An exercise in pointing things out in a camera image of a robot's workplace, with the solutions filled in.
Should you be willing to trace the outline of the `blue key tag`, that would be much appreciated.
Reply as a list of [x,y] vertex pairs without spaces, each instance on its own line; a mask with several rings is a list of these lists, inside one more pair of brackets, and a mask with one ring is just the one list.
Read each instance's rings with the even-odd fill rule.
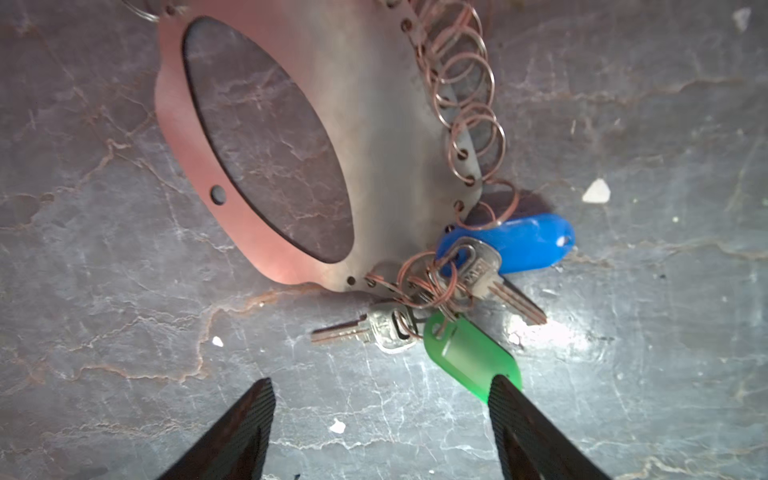
[[540,270],[560,262],[575,245],[575,231],[564,218],[543,213],[510,219],[490,230],[455,227],[437,245],[438,258],[463,237],[480,240],[501,255],[501,275]]

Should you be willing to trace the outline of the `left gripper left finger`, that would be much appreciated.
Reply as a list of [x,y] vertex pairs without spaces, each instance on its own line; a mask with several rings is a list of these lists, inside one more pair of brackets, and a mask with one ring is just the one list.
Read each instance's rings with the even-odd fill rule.
[[258,380],[161,477],[261,478],[275,407],[271,380]]

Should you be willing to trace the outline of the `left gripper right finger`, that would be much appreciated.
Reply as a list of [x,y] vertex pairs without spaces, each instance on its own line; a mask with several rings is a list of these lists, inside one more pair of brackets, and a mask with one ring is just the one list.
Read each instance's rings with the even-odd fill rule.
[[497,375],[488,398],[505,479],[606,479],[511,381]]

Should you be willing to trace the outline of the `silver key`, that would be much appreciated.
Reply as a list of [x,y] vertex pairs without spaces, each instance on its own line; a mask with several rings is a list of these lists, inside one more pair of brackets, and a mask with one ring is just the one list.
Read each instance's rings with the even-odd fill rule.
[[468,236],[460,237],[444,254],[444,258],[456,266],[459,281],[472,297],[506,305],[526,325],[547,323],[544,311],[501,276],[501,254],[489,244]]
[[371,305],[360,318],[315,330],[313,344],[357,340],[373,344],[386,354],[412,348],[421,340],[412,310],[398,302]]

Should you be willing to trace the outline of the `green key tag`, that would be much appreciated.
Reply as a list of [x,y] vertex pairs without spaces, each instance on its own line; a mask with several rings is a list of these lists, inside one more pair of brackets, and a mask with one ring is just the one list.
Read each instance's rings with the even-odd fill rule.
[[429,358],[470,393],[487,403],[497,375],[523,390],[514,357],[463,316],[449,321],[437,312],[427,319],[423,344]]

